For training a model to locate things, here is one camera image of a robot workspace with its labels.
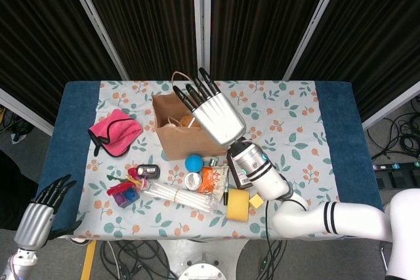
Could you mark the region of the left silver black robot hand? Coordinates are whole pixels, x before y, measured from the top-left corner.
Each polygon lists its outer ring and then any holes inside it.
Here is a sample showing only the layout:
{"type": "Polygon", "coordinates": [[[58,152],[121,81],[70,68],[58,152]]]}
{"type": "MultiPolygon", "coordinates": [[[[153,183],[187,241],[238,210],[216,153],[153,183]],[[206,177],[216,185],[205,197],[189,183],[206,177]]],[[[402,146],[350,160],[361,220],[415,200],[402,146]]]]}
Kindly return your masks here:
{"type": "Polygon", "coordinates": [[[71,175],[67,174],[51,182],[29,203],[14,237],[20,249],[37,251],[47,241],[71,235],[81,225],[82,221],[76,220],[66,228],[53,229],[55,216],[65,195],[77,183],[70,178],[71,175]]]}

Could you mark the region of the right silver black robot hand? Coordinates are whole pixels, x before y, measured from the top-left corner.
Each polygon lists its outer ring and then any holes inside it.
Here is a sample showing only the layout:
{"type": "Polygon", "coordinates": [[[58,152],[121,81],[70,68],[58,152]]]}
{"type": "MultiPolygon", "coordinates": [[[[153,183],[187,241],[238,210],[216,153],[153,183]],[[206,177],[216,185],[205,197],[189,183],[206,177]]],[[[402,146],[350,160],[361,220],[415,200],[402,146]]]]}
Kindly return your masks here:
{"type": "Polygon", "coordinates": [[[173,85],[173,92],[218,145],[228,147],[239,142],[245,134],[243,117],[204,68],[198,73],[201,78],[193,78],[184,89],[173,85]]]}

